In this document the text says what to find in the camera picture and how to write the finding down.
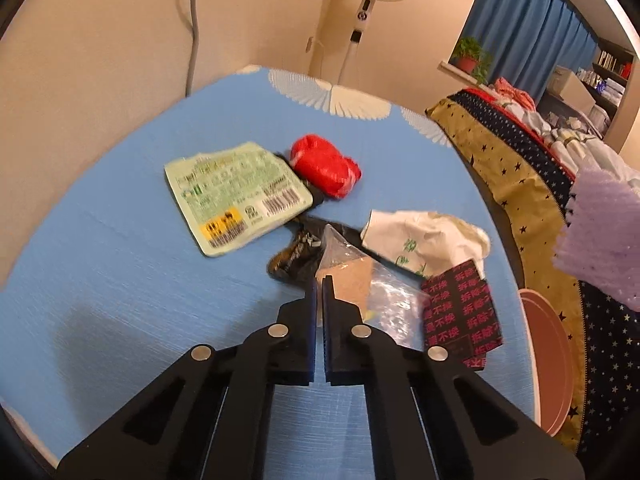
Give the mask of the white paper bag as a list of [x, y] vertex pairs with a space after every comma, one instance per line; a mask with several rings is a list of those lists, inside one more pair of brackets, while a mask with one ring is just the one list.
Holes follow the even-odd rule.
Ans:
[[372, 210], [360, 240], [375, 255], [424, 278], [468, 260], [484, 278], [484, 260], [490, 253], [484, 230], [436, 211]]

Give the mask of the pink plastic trash basin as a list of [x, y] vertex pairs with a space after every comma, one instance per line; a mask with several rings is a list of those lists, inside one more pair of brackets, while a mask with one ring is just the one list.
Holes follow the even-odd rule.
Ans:
[[572, 404], [574, 372], [570, 341], [559, 315], [544, 296], [527, 288], [518, 293], [535, 361], [538, 424], [549, 436], [555, 437]]

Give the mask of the purple foam fruit net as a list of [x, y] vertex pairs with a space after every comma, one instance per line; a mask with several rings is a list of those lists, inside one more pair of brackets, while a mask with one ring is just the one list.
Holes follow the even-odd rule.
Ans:
[[582, 168], [570, 188], [566, 221], [553, 265], [638, 311], [638, 188], [606, 170]]

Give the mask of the small red plastic bag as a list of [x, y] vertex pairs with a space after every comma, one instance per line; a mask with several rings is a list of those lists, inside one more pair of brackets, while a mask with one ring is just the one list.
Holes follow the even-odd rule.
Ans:
[[360, 180], [358, 164], [331, 142], [316, 134], [295, 141], [290, 151], [292, 169], [331, 198], [345, 198]]

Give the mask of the dark pink-lettered wrapper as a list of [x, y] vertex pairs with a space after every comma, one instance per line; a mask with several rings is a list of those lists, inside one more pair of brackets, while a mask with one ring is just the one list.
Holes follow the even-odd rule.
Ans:
[[490, 289], [472, 259], [425, 280], [424, 347], [442, 347], [471, 370], [484, 370], [487, 353], [502, 345]]

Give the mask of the green snack wrapper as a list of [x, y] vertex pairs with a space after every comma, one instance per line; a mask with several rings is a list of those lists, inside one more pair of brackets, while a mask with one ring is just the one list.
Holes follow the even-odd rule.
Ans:
[[253, 142], [173, 160], [165, 176], [207, 257], [233, 252], [314, 204], [288, 163]]

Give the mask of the wooden bookshelf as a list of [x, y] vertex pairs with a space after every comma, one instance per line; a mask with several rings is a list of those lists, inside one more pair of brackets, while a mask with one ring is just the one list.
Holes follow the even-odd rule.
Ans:
[[577, 77], [612, 124], [622, 106], [636, 56], [626, 47], [598, 38], [590, 64], [580, 66]]

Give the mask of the plaid light blue quilt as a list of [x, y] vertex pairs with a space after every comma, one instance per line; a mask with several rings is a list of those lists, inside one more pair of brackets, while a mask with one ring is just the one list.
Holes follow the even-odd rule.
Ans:
[[634, 194], [639, 194], [639, 171], [628, 166], [616, 151], [589, 130], [587, 124], [571, 117], [564, 125], [551, 128], [579, 169], [593, 166], [608, 171], [620, 182], [625, 182]]

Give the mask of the white plastic jar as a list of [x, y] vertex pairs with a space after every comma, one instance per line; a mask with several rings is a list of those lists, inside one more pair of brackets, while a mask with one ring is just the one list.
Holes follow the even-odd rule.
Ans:
[[608, 117], [606, 110], [594, 104], [593, 107], [591, 107], [588, 118], [593, 124], [593, 127], [600, 132], [600, 135], [604, 136], [608, 131], [608, 127], [611, 125], [611, 118]]

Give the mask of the blue curtain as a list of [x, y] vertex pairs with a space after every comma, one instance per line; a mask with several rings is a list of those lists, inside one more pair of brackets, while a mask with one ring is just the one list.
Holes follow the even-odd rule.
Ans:
[[487, 80], [502, 77], [538, 101], [555, 67], [591, 65], [597, 36], [570, 0], [474, 0], [461, 36], [490, 54]]

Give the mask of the blue patterned table cloth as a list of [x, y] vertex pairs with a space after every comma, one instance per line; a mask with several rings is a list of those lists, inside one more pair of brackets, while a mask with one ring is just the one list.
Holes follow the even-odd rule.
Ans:
[[524, 314], [497, 229], [468, 170], [434, 122], [353, 93], [330, 107], [327, 82], [250, 66], [194, 93], [107, 152], [32, 236], [1, 292], [1, 401], [62, 456], [186, 350], [239, 344], [299, 290], [267, 274], [290, 240], [274, 230], [204, 256], [166, 182], [168, 162], [255, 142], [273, 152], [315, 133], [361, 168], [320, 218], [360, 228], [375, 210], [437, 211], [482, 228], [504, 343], [484, 378], [537, 413]]

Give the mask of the clear plastic zip bag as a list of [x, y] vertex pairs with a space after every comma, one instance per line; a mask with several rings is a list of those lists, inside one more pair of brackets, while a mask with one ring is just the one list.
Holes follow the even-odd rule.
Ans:
[[333, 226], [322, 234], [318, 286], [329, 276], [334, 296], [358, 307], [362, 322], [389, 334], [402, 346], [423, 349], [425, 292], [350, 244]]

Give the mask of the cardboard box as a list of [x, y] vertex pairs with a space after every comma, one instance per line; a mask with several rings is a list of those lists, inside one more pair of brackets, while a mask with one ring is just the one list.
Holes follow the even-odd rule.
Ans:
[[593, 99], [589, 91], [582, 84], [582, 81], [569, 68], [561, 65], [555, 66], [551, 73], [547, 92], [559, 98], [567, 106], [588, 115], [596, 101]]

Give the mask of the black plastic bag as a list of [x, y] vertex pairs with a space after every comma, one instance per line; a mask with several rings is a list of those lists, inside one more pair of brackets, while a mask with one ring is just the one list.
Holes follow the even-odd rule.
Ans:
[[304, 288], [318, 270], [326, 226], [332, 226], [349, 244], [361, 246], [360, 231], [352, 226], [303, 214], [285, 223], [293, 237], [288, 246], [269, 260], [267, 272], [270, 278]]

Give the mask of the potted green plant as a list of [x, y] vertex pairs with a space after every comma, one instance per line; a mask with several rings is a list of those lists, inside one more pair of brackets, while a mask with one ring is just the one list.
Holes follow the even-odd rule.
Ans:
[[472, 76], [480, 84], [486, 84], [492, 64], [492, 55], [485, 50], [480, 42], [471, 36], [461, 37], [451, 61], [462, 72]]

